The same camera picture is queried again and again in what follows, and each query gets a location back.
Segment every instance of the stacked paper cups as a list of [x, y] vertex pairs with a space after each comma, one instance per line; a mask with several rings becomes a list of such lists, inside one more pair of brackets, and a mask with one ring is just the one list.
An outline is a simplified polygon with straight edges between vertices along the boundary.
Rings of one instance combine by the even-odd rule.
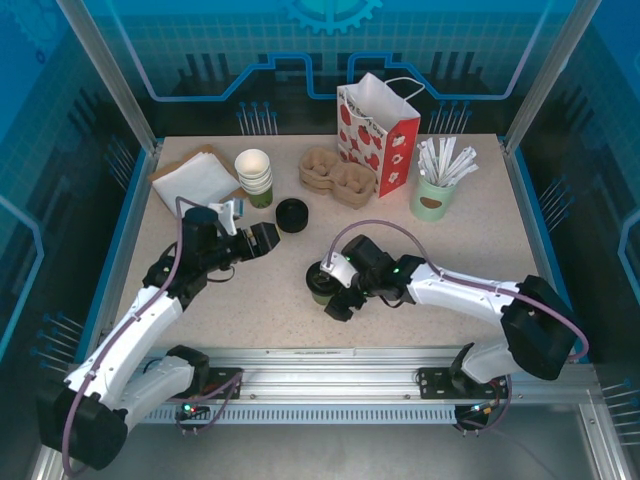
[[251, 205], [266, 208], [273, 202], [273, 175], [269, 156], [252, 148], [242, 152], [235, 161], [238, 181], [249, 195]]

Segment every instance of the black cap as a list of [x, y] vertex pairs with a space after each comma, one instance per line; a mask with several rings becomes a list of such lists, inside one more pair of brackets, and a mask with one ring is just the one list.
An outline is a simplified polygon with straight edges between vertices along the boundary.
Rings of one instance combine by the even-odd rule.
[[316, 262], [307, 270], [307, 287], [311, 293], [321, 297], [330, 297], [340, 290], [340, 282], [328, 273], [320, 270], [320, 262]]
[[301, 232], [309, 222], [309, 208], [302, 200], [287, 198], [276, 208], [276, 222], [283, 232]]

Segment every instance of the table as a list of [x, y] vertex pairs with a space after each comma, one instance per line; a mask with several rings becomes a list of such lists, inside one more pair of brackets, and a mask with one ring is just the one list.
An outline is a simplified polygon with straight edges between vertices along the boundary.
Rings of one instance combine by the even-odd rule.
[[[419, 141], [426, 139], [419, 136]], [[335, 136], [169, 137], [158, 167], [179, 160], [194, 148], [212, 144], [230, 160], [243, 150], [259, 148], [271, 158], [274, 203], [256, 210], [246, 202], [241, 227], [275, 222], [279, 201], [296, 197], [309, 206], [308, 227], [283, 233], [269, 255], [236, 266], [235, 278], [211, 284], [192, 302], [178, 322], [160, 337], [157, 347], [184, 344], [194, 348], [316, 348], [462, 345], [496, 335], [497, 330], [475, 318], [439, 307], [405, 305], [390, 310], [371, 299], [347, 322], [337, 322], [317, 305], [305, 284], [308, 267], [326, 253], [345, 226], [362, 219], [390, 220], [410, 230], [442, 267], [496, 280], [524, 280], [536, 274], [525, 229], [495, 135], [459, 135], [454, 156], [471, 145], [480, 169], [458, 185], [453, 203], [437, 223], [424, 223], [409, 211], [417, 172], [389, 195], [352, 210], [331, 198], [304, 189], [298, 162], [312, 146], [334, 148]], [[119, 320], [142, 286], [147, 269], [175, 240], [175, 218], [152, 190], [138, 234], [118, 309]], [[397, 257], [418, 254], [410, 240], [385, 227], [366, 226], [363, 233]], [[343, 240], [344, 245], [351, 235]], [[221, 278], [225, 273], [213, 273]]]

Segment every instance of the red and white paper bag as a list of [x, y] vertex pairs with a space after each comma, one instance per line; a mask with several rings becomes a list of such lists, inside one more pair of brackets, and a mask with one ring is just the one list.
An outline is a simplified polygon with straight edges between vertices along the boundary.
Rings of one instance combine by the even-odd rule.
[[[389, 83], [411, 80], [422, 88], [402, 98]], [[369, 166], [382, 197], [407, 181], [416, 146], [420, 114], [407, 102], [424, 90], [413, 78], [383, 82], [367, 73], [354, 85], [338, 87], [338, 150], [345, 161]]]

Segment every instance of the cable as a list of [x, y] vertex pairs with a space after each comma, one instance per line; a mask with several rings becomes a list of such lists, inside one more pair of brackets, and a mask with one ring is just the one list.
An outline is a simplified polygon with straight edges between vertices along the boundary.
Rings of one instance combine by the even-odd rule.
[[[469, 425], [473, 425], [475, 427], [482, 427], [481, 423], [478, 422], [473, 422], [471, 420], [463, 420], [464, 423], [468, 423]], [[538, 465], [540, 465], [540, 467], [542, 467], [551, 478], [555, 478], [556, 480], [560, 480], [560, 477], [558, 475], [555, 474], [555, 472], [553, 470], [551, 470], [549, 467], [547, 467], [545, 465], [545, 463], [540, 459], [540, 457], [538, 457], [529, 447], [527, 447], [524, 443], [522, 443], [520, 440], [518, 440], [516, 437], [514, 437], [513, 435], [509, 435], [508, 433], [504, 433], [500, 430], [494, 430], [493, 433], [495, 433], [496, 435], [501, 436], [502, 438], [510, 441], [511, 443], [515, 443], [517, 446], [519, 446], [525, 453], [527, 453], [529, 455], [529, 457], [531, 457], [531, 459], [536, 462]]]
[[215, 279], [215, 278], [207, 277], [207, 282], [209, 282], [209, 283], [227, 283], [229, 280], [231, 280], [235, 276], [236, 276], [236, 267], [231, 265], [231, 276], [229, 278], [223, 278], [222, 280], [218, 280], [218, 279]]
[[[498, 430], [496, 427], [504, 420], [505, 415], [507, 413], [507, 410], [509, 410], [509, 407], [511, 406], [511, 400], [512, 400], [512, 388], [513, 388], [513, 384], [511, 382], [511, 375], [507, 375], [507, 401], [504, 405], [504, 408], [502, 409], [502, 411], [500, 412], [500, 414], [498, 415], [498, 418], [496, 418], [490, 425], [485, 426], [482, 425], [481, 423], [475, 422], [473, 420], [461, 420], [461, 423], [466, 423], [468, 425], [471, 425], [473, 427], [476, 427], [476, 431], [478, 432], [493, 432], [496, 435], [499, 435], [503, 438], [506, 438], [507, 440], [515, 443], [516, 445], [518, 445], [522, 450], [524, 450], [532, 459], [533, 461], [535, 461], [538, 465], [540, 465], [552, 478], [555, 479], [559, 479], [559, 477], [549, 468], [547, 467], [544, 462], [542, 460], [540, 460], [540, 458], [533, 453], [533, 451], [531, 451], [526, 445], [524, 445], [523, 443], [521, 443], [517, 438], [513, 437], [512, 435], [509, 435], [507, 433], [504, 433], [500, 430]], [[464, 427], [462, 425], [460, 425], [460, 423], [454, 425], [459, 431], [463, 432], [464, 431]]]
[[95, 361], [93, 362], [93, 369], [85, 375], [84, 381], [80, 385], [78, 392], [73, 398], [73, 402], [71, 402], [71, 407], [69, 408], [69, 413], [67, 414], [67, 418], [64, 423], [64, 429], [62, 431], [62, 449], [61, 449], [62, 450], [62, 467], [64, 469], [65, 475], [67, 475], [69, 478], [77, 477], [88, 468], [87, 465], [84, 465], [82, 468], [80, 468], [80, 470], [73, 470], [71, 468], [71, 457], [69, 455], [69, 446], [71, 443], [71, 428], [73, 427], [73, 421], [75, 419], [76, 412], [78, 411], [78, 407], [80, 406], [80, 401], [82, 400], [85, 392], [89, 388], [89, 384], [93, 381], [94, 378], [96, 378], [96, 373], [100, 368], [100, 365], [102, 364], [103, 360], [105, 359], [105, 357], [107, 356], [107, 354], [109, 353], [113, 345], [126, 332], [126, 330], [138, 318], [140, 318], [140, 316], [144, 312], [146, 312], [156, 302], [156, 300], [158, 300], [166, 292], [166, 290], [169, 288], [169, 285], [171, 285], [171, 282], [176, 276], [176, 272], [178, 271], [178, 265], [180, 264], [180, 259], [182, 257], [182, 240], [183, 239], [182, 239], [182, 208], [180, 205], [181, 202], [192, 205], [194, 207], [202, 206], [195, 202], [192, 202], [191, 200], [187, 200], [186, 198], [176, 197], [176, 212], [177, 212], [176, 215], [178, 218], [176, 255], [173, 261], [173, 265], [171, 266], [171, 271], [167, 276], [167, 279], [164, 281], [164, 283], [158, 289], [158, 291], [144, 305], [142, 305], [133, 315], [131, 315], [131, 317], [129, 317], [124, 322], [124, 324], [122, 325], [122, 328], [119, 328], [118, 330], [116, 330], [113, 337], [107, 340], [106, 344], [104, 345], [104, 348], [100, 351]]
[[149, 370], [149, 367], [151, 365], [153, 365], [155, 362], [159, 362], [160, 360], [162, 360], [161, 358], [153, 358], [151, 360], [149, 360], [147, 362], [147, 364], [144, 366], [144, 368], [142, 369], [142, 374], [144, 375], [145, 373], [147, 373], [147, 370]]
[[[207, 395], [196, 398], [196, 399], [193, 399], [193, 398], [188, 399], [190, 403], [201, 403], [203, 401], [202, 399], [209, 399], [211, 397], [215, 397], [216, 395], [224, 392], [228, 387], [231, 387], [229, 389], [229, 393], [227, 394], [227, 397], [224, 400], [224, 403], [222, 404], [218, 412], [214, 415], [214, 417], [209, 421], [209, 423], [207, 423], [206, 425], [203, 425], [202, 427], [198, 427], [198, 428], [194, 427], [192, 430], [189, 430], [184, 428], [184, 426], [180, 423], [180, 420], [176, 416], [176, 427], [178, 427], [182, 431], [183, 435], [187, 435], [189, 433], [193, 433], [194, 435], [197, 435], [198, 433], [204, 432], [205, 430], [208, 430], [211, 427], [213, 427], [213, 425], [222, 416], [222, 413], [224, 412], [224, 410], [227, 408], [227, 405], [229, 404], [229, 400], [231, 400], [231, 397], [233, 396], [233, 393], [236, 391], [236, 388], [238, 387], [238, 384], [240, 383], [241, 379], [242, 379], [242, 372], [238, 372], [231, 378], [231, 380], [229, 380], [224, 385], [216, 388], [213, 392], [208, 393]], [[177, 399], [177, 400], [179, 400], [181, 403], [184, 403], [185, 401], [185, 399]]]
[[360, 227], [362, 225], [384, 225], [384, 226], [393, 228], [394, 230], [398, 230], [399, 232], [405, 234], [407, 237], [409, 237], [411, 239], [411, 241], [416, 245], [416, 247], [418, 247], [418, 250], [420, 250], [420, 254], [424, 258], [425, 262], [427, 262], [427, 265], [429, 265], [429, 267], [431, 267], [431, 269], [434, 272], [437, 272], [437, 273], [440, 274], [440, 279], [441, 280], [449, 280], [450, 282], [457, 283], [458, 285], [464, 285], [466, 287], [479, 288], [479, 289], [485, 290], [487, 292], [501, 294], [501, 295], [507, 295], [508, 297], [515, 298], [516, 300], [520, 300], [521, 302], [528, 303], [532, 307], [537, 308], [538, 310], [541, 310], [542, 312], [546, 313], [547, 315], [555, 318], [557, 321], [559, 321], [565, 327], [567, 327], [569, 330], [571, 330], [576, 335], [576, 337], [578, 337], [580, 342], [582, 342], [582, 350], [580, 352], [578, 352], [578, 353], [573, 354], [573, 355], [569, 355], [567, 357], [568, 360], [570, 360], [570, 361], [579, 360], [582, 357], [584, 357], [587, 354], [587, 352], [589, 351], [589, 341], [587, 340], [587, 337], [582, 332], [582, 330], [580, 330], [576, 325], [574, 325], [573, 322], [571, 322], [571, 320], [569, 320], [568, 318], [564, 317], [563, 315], [561, 315], [560, 313], [556, 312], [552, 308], [548, 307], [544, 303], [538, 302], [537, 300], [535, 300], [533, 298], [530, 298], [530, 297], [528, 297], [526, 295], [523, 295], [521, 293], [514, 292], [512, 290], [506, 290], [504, 288], [497, 288], [496, 289], [493, 286], [484, 285], [482, 283], [474, 282], [472, 280], [465, 280], [465, 279], [462, 279], [462, 278], [457, 278], [457, 277], [454, 277], [452, 275], [449, 275], [449, 274], [443, 272], [435, 263], [433, 263], [431, 261], [431, 259], [429, 258], [429, 255], [427, 254], [426, 249], [424, 248], [422, 243], [420, 243], [420, 240], [418, 240], [407, 229], [402, 228], [400, 225], [396, 225], [393, 222], [388, 222], [386, 220], [375, 220], [375, 219], [373, 219], [373, 220], [361, 220], [359, 222], [352, 223], [351, 225], [343, 228], [342, 231], [340, 233], [338, 233], [338, 235], [336, 235], [336, 238], [333, 239], [333, 242], [331, 242], [331, 247], [329, 247], [329, 253], [327, 255], [327, 264], [326, 264], [327, 267], [331, 266], [331, 256], [333, 254], [333, 251], [336, 248], [336, 245], [337, 245], [338, 241], [349, 230], [352, 230], [352, 229], [354, 229], [356, 227]]

